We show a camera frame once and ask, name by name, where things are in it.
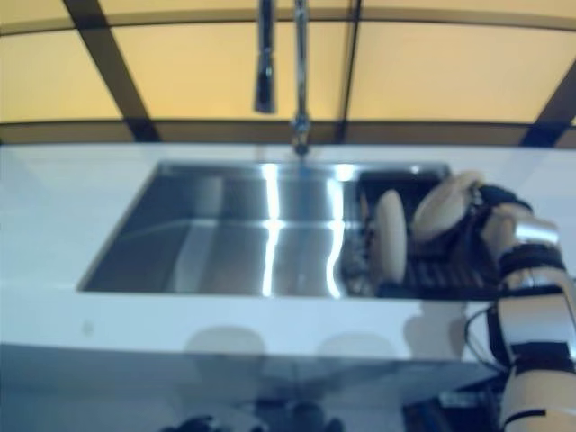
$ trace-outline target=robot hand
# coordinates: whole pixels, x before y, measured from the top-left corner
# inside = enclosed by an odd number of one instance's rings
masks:
[[[499,296],[487,321],[490,350],[509,369],[501,429],[576,431],[576,289],[557,228],[510,191],[469,172],[431,191],[412,233],[430,241],[465,223],[474,224],[468,228],[499,272]]]

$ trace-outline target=yellow wall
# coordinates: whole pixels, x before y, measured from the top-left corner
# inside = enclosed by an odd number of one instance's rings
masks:
[[[350,0],[310,0],[348,11]],[[248,11],[256,0],[100,0],[111,23],[126,15]],[[364,8],[523,14],[573,19],[574,0],[364,0]],[[278,0],[290,9],[292,0]],[[0,122],[119,119],[79,34],[6,35],[18,25],[70,26],[60,0],[0,1]],[[294,28],[275,26],[277,114],[253,112],[254,22],[112,28],[153,119],[288,120],[295,111]],[[340,115],[350,22],[310,24],[309,110]],[[491,25],[362,22],[350,120],[533,122],[576,59],[576,32]]]

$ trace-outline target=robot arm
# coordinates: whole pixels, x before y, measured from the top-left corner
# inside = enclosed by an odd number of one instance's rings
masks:
[[[576,431],[576,290],[555,226],[514,201],[494,206],[481,230],[500,279],[490,349],[510,367],[500,427]]]

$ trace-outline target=stainless steel sink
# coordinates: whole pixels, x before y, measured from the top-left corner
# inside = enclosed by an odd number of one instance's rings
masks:
[[[447,169],[160,164],[82,289],[346,296],[341,256],[360,232],[363,172],[417,179]]]

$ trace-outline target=sink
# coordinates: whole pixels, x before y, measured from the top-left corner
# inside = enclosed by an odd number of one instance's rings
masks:
[[[362,232],[359,178],[421,185],[412,200],[402,196],[409,217],[447,172],[442,164],[161,163],[81,289],[342,298],[344,245]]]

